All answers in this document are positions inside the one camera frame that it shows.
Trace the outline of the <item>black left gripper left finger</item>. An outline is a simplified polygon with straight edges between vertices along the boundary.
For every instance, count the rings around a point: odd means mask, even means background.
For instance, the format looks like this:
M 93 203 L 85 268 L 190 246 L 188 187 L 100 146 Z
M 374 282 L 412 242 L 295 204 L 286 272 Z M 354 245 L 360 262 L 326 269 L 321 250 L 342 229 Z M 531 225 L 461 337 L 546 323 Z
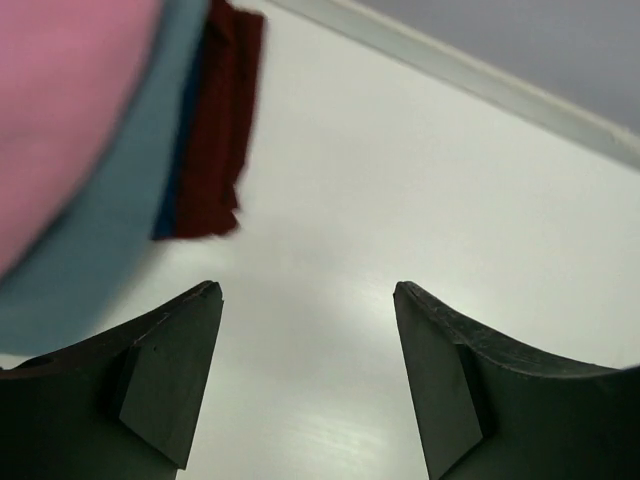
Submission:
M 205 281 L 1 373 L 5 479 L 165 479 L 187 467 L 223 310 Z

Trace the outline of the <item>pink t shirt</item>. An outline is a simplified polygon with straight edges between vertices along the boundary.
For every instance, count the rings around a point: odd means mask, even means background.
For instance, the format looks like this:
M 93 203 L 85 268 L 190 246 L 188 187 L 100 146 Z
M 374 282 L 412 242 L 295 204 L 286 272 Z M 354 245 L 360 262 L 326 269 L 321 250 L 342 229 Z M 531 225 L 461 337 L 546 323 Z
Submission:
M 146 64 L 161 1 L 1 4 L 1 270 L 85 183 Z

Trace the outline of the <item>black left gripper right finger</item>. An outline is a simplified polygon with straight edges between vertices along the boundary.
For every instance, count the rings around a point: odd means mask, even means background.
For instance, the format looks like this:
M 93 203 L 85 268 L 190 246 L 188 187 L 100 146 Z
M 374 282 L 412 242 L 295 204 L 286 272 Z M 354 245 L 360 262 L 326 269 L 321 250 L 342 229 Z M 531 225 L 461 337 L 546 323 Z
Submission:
M 447 306 L 393 294 L 432 479 L 635 479 L 639 370 L 551 354 Z

